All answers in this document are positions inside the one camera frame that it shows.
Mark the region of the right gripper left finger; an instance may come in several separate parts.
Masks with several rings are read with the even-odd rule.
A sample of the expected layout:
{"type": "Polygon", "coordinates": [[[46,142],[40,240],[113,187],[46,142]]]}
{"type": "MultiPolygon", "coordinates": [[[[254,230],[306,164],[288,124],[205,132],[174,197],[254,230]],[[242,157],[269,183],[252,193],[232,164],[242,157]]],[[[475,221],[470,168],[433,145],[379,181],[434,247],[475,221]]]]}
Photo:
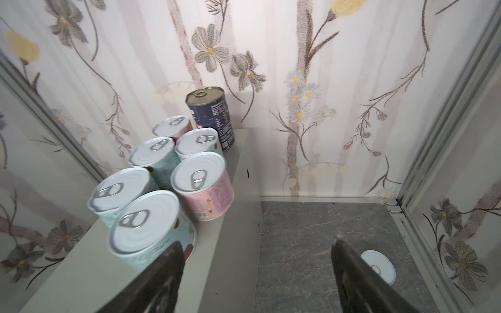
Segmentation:
{"type": "Polygon", "coordinates": [[[176,241],[99,312],[174,312],[184,267],[184,251],[176,241]]]}

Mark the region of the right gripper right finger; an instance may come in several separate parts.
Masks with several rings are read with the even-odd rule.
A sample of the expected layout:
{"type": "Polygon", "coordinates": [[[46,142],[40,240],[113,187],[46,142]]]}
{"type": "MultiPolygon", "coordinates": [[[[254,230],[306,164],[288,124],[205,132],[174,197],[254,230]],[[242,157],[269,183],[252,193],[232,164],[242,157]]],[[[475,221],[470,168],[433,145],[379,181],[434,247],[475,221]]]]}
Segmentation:
{"type": "Polygon", "coordinates": [[[343,312],[416,312],[417,310],[378,276],[359,254],[335,238],[331,262],[343,312]]]}

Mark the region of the teal label can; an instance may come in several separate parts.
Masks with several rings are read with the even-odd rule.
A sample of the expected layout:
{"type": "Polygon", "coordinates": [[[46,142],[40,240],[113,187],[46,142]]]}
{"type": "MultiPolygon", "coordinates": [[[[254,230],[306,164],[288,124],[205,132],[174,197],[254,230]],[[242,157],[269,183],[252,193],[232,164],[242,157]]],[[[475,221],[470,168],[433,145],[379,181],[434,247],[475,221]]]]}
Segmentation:
{"type": "Polygon", "coordinates": [[[127,205],[158,189],[147,169],[127,168],[98,184],[87,201],[87,207],[111,228],[127,205]]]}
{"type": "Polygon", "coordinates": [[[185,133],[177,140],[175,152],[180,160],[203,152],[214,152],[223,157],[218,132],[212,128],[196,129],[185,133]]]}

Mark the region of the white lid can front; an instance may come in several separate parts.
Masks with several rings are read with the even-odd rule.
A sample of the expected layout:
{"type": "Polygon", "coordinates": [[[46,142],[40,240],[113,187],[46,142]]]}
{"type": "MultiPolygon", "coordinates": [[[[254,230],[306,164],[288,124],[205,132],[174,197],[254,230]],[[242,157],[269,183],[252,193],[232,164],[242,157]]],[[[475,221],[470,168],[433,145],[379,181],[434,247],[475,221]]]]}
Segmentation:
{"type": "Polygon", "coordinates": [[[171,177],[181,160],[176,143],[169,137],[156,137],[139,145],[130,155],[129,164],[145,168],[160,189],[172,191],[171,177]]]}

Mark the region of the pink label can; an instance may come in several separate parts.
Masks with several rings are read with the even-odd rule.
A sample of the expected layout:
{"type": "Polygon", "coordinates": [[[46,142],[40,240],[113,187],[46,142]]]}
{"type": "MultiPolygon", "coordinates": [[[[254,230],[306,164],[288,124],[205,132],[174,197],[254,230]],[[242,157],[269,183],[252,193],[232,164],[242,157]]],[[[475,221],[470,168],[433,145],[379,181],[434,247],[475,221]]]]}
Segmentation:
{"type": "Polygon", "coordinates": [[[177,142],[185,133],[192,131],[190,119],[186,116],[172,116],[158,123],[152,130],[156,137],[169,137],[177,142]]]}

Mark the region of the dark blue tomato can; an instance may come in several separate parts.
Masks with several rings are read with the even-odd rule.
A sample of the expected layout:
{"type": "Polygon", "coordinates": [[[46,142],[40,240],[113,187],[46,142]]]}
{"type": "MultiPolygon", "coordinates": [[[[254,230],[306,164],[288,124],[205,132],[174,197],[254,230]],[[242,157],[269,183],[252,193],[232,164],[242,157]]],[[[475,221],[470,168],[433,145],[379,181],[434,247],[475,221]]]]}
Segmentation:
{"type": "Polygon", "coordinates": [[[194,90],[186,96],[185,103],[199,129],[217,131],[223,152],[233,146],[235,135],[224,89],[211,86],[194,90]]]}

